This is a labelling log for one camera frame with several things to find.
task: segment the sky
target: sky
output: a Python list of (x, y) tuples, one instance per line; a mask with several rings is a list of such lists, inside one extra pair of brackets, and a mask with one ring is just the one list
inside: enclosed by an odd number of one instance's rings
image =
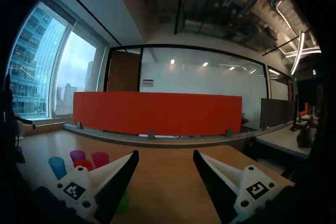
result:
[(57, 87), (62, 88), (62, 98), (67, 83), (77, 87), (78, 91), (84, 91), (87, 66), (90, 61), (93, 61), (95, 53), (94, 46), (71, 32), (64, 47), (58, 71)]

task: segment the recessed light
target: recessed light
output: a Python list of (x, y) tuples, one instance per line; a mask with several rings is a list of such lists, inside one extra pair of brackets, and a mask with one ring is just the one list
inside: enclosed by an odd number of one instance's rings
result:
[(269, 69), (268, 71), (270, 71), (271, 73), (274, 73), (274, 74), (276, 74), (276, 75), (280, 75), (280, 73), (278, 73), (278, 72), (276, 72), (276, 71), (274, 71), (274, 70), (272, 70), (272, 69)]

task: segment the desk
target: desk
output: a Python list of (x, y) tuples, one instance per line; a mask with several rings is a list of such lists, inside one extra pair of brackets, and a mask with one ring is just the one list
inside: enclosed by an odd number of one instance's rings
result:
[[(73, 169), (70, 151), (83, 150), (88, 160), (97, 151), (110, 155), (110, 161), (133, 150), (139, 163), (127, 187), (128, 213), (116, 214), (117, 223), (220, 223), (205, 185), (192, 160), (194, 148), (145, 148), (118, 145), (79, 136), (65, 130), (28, 136), (20, 141), (26, 164), (18, 164), (31, 186), (52, 172), (48, 158), (64, 159), (67, 171)], [(293, 183), (228, 145), (197, 148), (200, 152), (243, 169), (255, 165), (280, 185)]]
[[(311, 148), (299, 148), (297, 146), (297, 136), (299, 135), (300, 130), (293, 132), (289, 130), (291, 127), (292, 125), (289, 125), (271, 133), (259, 135), (257, 136), (257, 141), (288, 154), (307, 158)], [(311, 129), (312, 137), (315, 135), (315, 132), (316, 129)]]

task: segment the orange partition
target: orange partition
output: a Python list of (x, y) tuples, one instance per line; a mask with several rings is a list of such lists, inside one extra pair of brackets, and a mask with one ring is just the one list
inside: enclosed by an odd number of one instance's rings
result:
[(308, 103), (304, 104), (304, 110), (299, 112), (300, 116), (304, 116), (305, 114), (308, 114)]
[(75, 92), (73, 123), (128, 134), (215, 135), (240, 132), (242, 98), (150, 92)]

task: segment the pink plastic cup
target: pink plastic cup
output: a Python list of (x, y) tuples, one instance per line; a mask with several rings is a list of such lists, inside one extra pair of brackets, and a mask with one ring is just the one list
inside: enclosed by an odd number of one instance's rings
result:
[(96, 168), (102, 167), (110, 162), (110, 156), (105, 152), (93, 153), (92, 159)]

